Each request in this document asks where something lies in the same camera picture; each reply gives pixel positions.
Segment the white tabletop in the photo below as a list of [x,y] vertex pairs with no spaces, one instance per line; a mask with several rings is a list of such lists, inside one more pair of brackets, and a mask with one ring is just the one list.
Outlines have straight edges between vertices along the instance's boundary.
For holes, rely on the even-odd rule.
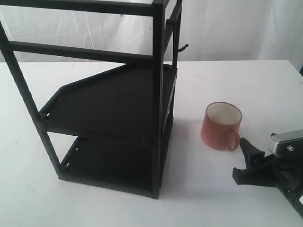
[[[62,85],[115,63],[21,63],[38,108]],[[301,227],[275,188],[237,186],[243,154],[200,139],[206,106],[235,104],[240,134],[265,150],[272,132],[303,128],[303,78],[288,61],[179,62],[174,126],[159,200],[57,179],[5,63],[0,63],[1,227]],[[74,137],[50,133],[61,160]]]

